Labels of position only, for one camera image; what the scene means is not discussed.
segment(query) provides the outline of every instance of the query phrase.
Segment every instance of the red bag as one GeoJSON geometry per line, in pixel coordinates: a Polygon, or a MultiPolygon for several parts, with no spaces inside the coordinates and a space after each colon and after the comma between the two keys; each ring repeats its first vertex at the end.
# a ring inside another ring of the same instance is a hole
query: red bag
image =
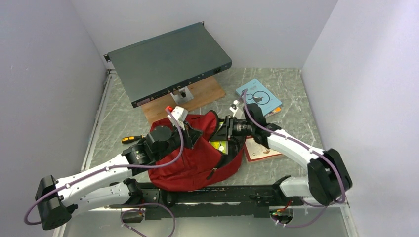
{"type": "MultiPolygon", "coordinates": [[[[223,154],[208,142],[218,131],[221,122],[216,112],[188,115],[186,121],[192,128],[203,132],[195,143],[194,149],[184,148],[182,156],[175,163],[148,170],[151,182],[167,191],[193,191],[220,182],[235,174],[242,164],[244,137],[229,141],[228,155],[223,154]]],[[[157,126],[172,127],[167,118],[154,122],[150,131],[157,126]]],[[[173,151],[156,164],[173,160],[179,150],[180,148],[173,151]]]]}

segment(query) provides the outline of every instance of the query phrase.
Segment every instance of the wooden stand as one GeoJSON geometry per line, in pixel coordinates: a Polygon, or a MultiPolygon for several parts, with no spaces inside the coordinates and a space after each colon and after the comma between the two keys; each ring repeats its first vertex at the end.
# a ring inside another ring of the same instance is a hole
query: wooden stand
{"type": "MultiPolygon", "coordinates": [[[[191,91],[194,99],[180,105],[188,111],[197,109],[225,96],[225,91],[221,88],[220,84],[218,84],[215,77],[208,77],[190,84],[188,89],[191,91]]],[[[141,108],[143,109],[148,122],[151,124],[155,121],[167,118],[165,108],[168,105],[173,108],[177,106],[170,94],[150,101],[142,105],[141,108]]]]}

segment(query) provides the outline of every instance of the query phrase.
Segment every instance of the blue book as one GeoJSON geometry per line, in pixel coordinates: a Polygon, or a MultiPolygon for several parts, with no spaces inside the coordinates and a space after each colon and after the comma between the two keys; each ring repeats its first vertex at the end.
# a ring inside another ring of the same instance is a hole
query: blue book
{"type": "Polygon", "coordinates": [[[263,116],[276,109],[282,102],[276,98],[265,86],[263,86],[257,79],[253,79],[248,83],[237,88],[236,92],[242,95],[242,92],[247,89],[246,102],[257,103],[262,109],[263,116]]]}

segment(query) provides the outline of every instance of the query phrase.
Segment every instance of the black bracket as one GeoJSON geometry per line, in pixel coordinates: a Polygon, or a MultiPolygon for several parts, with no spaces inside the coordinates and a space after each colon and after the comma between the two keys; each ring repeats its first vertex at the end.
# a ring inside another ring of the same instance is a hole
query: black bracket
{"type": "Polygon", "coordinates": [[[110,62],[111,58],[109,57],[108,54],[103,55],[103,57],[105,58],[106,62],[110,62]]]}
{"type": "Polygon", "coordinates": [[[287,175],[276,181],[271,188],[257,188],[249,198],[256,201],[257,206],[285,206],[289,201],[292,205],[303,205],[299,197],[286,197],[279,185],[291,176],[287,175]]]}
{"type": "MultiPolygon", "coordinates": [[[[35,200],[56,189],[55,184],[57,183],[58,181],[52,175],[43,177],[38,186],[35,200]]],[[[67,223],[71,219],[71,213],[77,209],[77,205],[65,207],[61,200],[62,197],[55,193],[38,204],[38,212],[44,230],[52,230],[67,223]]]]}
{"type": "Polygon", "coordinates": [[[159,203],[160,191],[156,189],[142,189],[144,203],[159,203]]]}

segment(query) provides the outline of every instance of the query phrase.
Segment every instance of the small book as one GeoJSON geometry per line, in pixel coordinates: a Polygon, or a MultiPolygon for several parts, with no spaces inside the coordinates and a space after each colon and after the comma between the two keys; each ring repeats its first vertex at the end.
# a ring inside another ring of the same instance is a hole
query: small book
{"type": "Polygon", "coordinates": [[[267,116],[270,112],[273,112],[282,104],[282,102],[276,98],[272,92],[266,89],[266,87],[263,86],[257,79],[253,79],[240,86],[236,89],[236,92],[237,94],[242,95],[245,89],[247,89],[246,102],[248,104],[257,103],[262,109],[263,116],[267,116]]]}
{"type": "Polygon", "coordinates": [[[284,157],[284,154],[272,149],[268,149],[263,145],[256,143],[252,137],[246,138],[244,151],[246,160],[248,162],[284,157]]]}

